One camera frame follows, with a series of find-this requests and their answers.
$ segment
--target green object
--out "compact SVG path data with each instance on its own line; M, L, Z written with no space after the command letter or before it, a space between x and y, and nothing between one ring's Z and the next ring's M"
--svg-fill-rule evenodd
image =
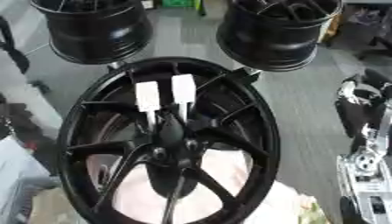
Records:
M164 7L193 7L193 0L163 0Z

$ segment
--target white cloth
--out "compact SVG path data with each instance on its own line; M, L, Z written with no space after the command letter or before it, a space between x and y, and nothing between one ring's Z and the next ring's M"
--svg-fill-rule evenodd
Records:
M20 180L46 178L49 175L12 136L0 140L0 223L8 223L11 207L20 189Z
M233 195L248 177L245 158L240 151L208 150L202 168ZM147 179L143 165L138 166L120 184L114 198L114 208L139 221L160 223L166 199L155 193ZM193 192L175 207L174 224L204 218L221 208L221 201L209 189L198 184ZM245 224L298 223L299 197L297 192L276 182L263 203L245 220Z

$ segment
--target machine part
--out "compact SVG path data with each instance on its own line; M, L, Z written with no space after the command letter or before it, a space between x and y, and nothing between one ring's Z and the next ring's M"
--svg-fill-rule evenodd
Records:
M320 28L342 8L340 0L234 0L217 39L232 59L263 71L285 72L309 64Z
M346 201L341 205L343 219L382 224L392 222L392 178L384 160L377 165L375 175L363 175L350 156L339 156L338 181Z
M43 12L51 47L64 60L108 64L142 50L151 24L140 1L31 0Z
M133 79L124 73L130 70ZM177 73L193 75L197 101L188 123L181 121L172 101L164 104L165 100L161 101L162 108L157 111L158 133L165 129L163 132L177 141L172 147L162 147L161 141L157 141L162 138L160 135L144 132L145 116L135 105L133 81L153 79L161 90L167 83L164 76L170 79ZM154 78L157 74L162 80ZM151 186L157 193L163 191L160 188L168 188L161 193L168 198L162 223L172 223L176 201L192 190L193 182L209 188L223 205L220 211L193 224L237 224L245 219L272 186L277 174L280 140L275 118L265 100L253 87L230 78L230 74L229 70L203 60L161 58L127 64L98 80L73 106L58 139L59 175L76 210L92 224L141 224L117 212L111 203L124 175L142 163L147 164ZM169 91L161 93L167 94L161 94L161 99L170 95ZM219 127L212 126L213 121L217 121ZM162 127L168 122L177 122L179 126ZM135 130L134 134L127 132L125 141L116 140L128 127ZM183 133L179 140L178 127ZM227 146L221 149L217 143ZM238 195L231 195L198 166L206 150L227 148L243 150L252 161L248 180ZM89 170L94 167L87 162L96 154L111 154L108 156L117 157L119 161L116 166L119 169L114 171L102 192L92 184L94 177Z
M351 153L337 159L345 223L392 223L392 177L383 159L390 149L390 91L386 78L366 70L338 92L337 110L353 137Z

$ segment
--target wheel lip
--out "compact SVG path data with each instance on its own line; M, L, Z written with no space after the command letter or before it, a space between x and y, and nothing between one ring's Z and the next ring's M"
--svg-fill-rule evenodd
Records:
M189 63L193 65L201 64L201 67L210 67L217 71L221 70L222 72L229 72L229 70L227 70L226 68L205 60L184 58L184 57L163 57L163 58L145 59L145 60L131 63L131 65L133 67L143 67L145 65L148 65L149 63L165 63L165 62L177 62L177 63L182 62L182 63ZM85 91L85 93L81 95L79 100L73 105L68 115L66 116L66 119L64 120L63 125L61 126L58 141L57 141L57 145L59 147L59 154L58 154L59 177L61 179L61 182L63 183L64 191L66 192L66 195L68 196L71 204L73 205L73 207L76 208L78 213L83 218L85 218L88 221L91 221L91 223L94 224L104 223L104 220L98 219L98 217L96 217L92 213L91 209L87 206L87 204L80 197L77 197L78 193L75 191L72 185L72 180L69 177L69 172L65 171L68 170L69 164L66 163L63 157L63 152L64 152L64 147L68 145L68 142L70 140L71 130L74 129L75 117L80 115L81 107L79 105L86 99L93 98L97 93L99 93L101 90L107 87L110 83L113 83L113 81L116 81L122 78L123 76L124 76L123 73L117 73L115 70L112 73L109 73L101 77L87 91ZM280 162L280 136L277 129L275 117L273 116L268 103L262 98L262 96L258 94L257 91L250 85L244 86L241 83L230 79L226 79L226 81L230 82L231 85L234 85L238 89L240 89L252 101L255 101L259 111L263 112L263 115L261 115L261 117L266 118L264 125L266 126L265 127L266 129L269 129L269 133L267 133L268 135L266 136L266 138L269 139L268 141L269 145L267 147L268 152L270 153L269 161L272 161L269 162L268 165L265 167L265 169L268 169L266 171L268 177L264 178L265 181L263 181L264 183L263 190L260 191L258 194L254 194L257 197L252 197L251 199L248 200L246 209L243 209L243 211L241 211L240 214L237 214L231 220L225 219L224 222L222 222L224 224L237 224L239 221L242 221L243 219L248 217L257 208L257 206L263 201L263 199L266 197L267 193L269 192L270 188L272 187L272 184L277 175L277 170ZM200 221L206 220L208 218L212 218L212 216L215 216L216 214L217 213L214 213L213 215L208 216L202 220L197 220L194 222L190 222L188 224L199 224ZM137 224L144 224L143 222L139 222L137 220L129 219L129 223L131 223L130 221L134 221L134 223Z

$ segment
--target wheel hub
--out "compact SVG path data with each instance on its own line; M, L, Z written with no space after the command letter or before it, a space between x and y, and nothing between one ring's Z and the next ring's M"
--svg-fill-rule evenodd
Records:
M161 131L152 134L145 128L146 117L136 109L134 85L176 74L192 74L197 84L197 101L189 122L181 123L173 105L165 100L158 112ZM162 58L127 64L98 80L71 109L59 135L59 175L76 210L93 224L145 223L122 213L114 204L124 199L118 195L123 181L137 166L144 165L152 189L166 198L160 223L177 219L174 210L179 199L195 186L204 186L219 198L221 209L187 223L243 221L275 179L279 135L263 98L251 86L232 80L230 74L198 59ZM233 151L249 158L248 178L237 194L204 170L205 155L213 151ZM216 168L224 163L218 159L212 165ZM95 177L102 164L110 167L110 174L102 187L97 187ZM143 196L135 192L128 197Z

